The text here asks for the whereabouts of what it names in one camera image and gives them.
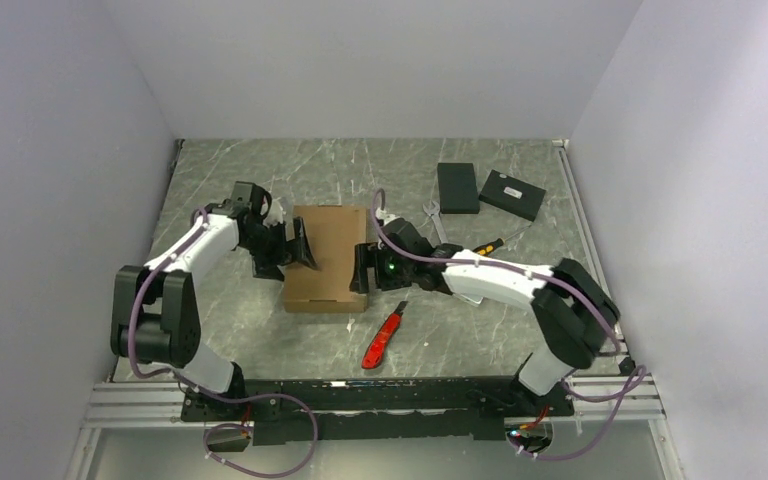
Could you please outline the red utility knife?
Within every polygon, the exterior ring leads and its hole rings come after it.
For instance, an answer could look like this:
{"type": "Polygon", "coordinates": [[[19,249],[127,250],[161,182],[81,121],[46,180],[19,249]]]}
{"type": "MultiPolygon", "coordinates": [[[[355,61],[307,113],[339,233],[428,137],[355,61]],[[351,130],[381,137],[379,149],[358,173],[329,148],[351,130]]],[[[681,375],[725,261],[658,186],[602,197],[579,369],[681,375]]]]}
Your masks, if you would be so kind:
{"type": "Polygon", "coordinates": [[[383,322],[361,359],[362,369],[372,370],[381,365],[392,337],[401,326],[402,316],[407,305],[407,300],[401,301],[383,322]]]}

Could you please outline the brown cardboard express box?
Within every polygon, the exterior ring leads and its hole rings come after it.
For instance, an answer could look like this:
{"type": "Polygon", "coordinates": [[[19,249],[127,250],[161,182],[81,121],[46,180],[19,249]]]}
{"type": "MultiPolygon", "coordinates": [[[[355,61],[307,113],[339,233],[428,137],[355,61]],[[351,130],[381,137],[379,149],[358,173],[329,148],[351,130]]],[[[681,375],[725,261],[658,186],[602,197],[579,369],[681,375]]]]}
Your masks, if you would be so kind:
{"type": "Polygon", "coordinates": [[[285,269],[283,307],[288,313],[362,313],[368,301],[354,293],[355,246],[367,242],[367,210],[351,205],[297,205],[317,267],[285,269]]]}

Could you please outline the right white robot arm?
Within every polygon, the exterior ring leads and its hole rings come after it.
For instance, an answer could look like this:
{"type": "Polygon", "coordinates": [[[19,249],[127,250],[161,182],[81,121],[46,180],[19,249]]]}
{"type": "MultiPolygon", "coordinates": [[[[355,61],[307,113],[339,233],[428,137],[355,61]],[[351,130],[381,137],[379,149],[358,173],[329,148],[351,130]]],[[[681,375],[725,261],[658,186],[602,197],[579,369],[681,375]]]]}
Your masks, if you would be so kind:
{"type": "Polygon", "coordinates": [[[309,269],[286,293],[312,294],[320,286],[366,295],[418,285],[451,296],[492,299],[534,312],[544,344],[519,367],[511,388],[517,411],[534,415],[566,376],[592,366],[606,341],[614,341],[620,313],[577,261],[524,265],[489,258],[497,242],[476,249],[432,245],[402,217],[376,224],[377,238],[352,240],[336,226],[294,220],[294,232],[275,258],[309,269]]]}

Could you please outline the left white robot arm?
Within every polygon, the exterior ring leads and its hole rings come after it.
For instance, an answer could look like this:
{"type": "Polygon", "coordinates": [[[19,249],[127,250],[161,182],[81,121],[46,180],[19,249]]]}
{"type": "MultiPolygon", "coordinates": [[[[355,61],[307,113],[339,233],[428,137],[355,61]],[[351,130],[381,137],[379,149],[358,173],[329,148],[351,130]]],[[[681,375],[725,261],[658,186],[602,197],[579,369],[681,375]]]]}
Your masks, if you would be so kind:
{"type": "Polygon", "coordinates": [[[160,256],[142,266],[124,266],[115,276],[110,345],[141,380],[169,374],[208,397],[224,420],[247,406],[241,367],[201,338],[197,288],[227,253],[245,249],[254,275],[283,280],[283,267],[318,267],[304,220],[286,219],[281,205],[245,203],[197,209],[190,229],[160,256]]]}

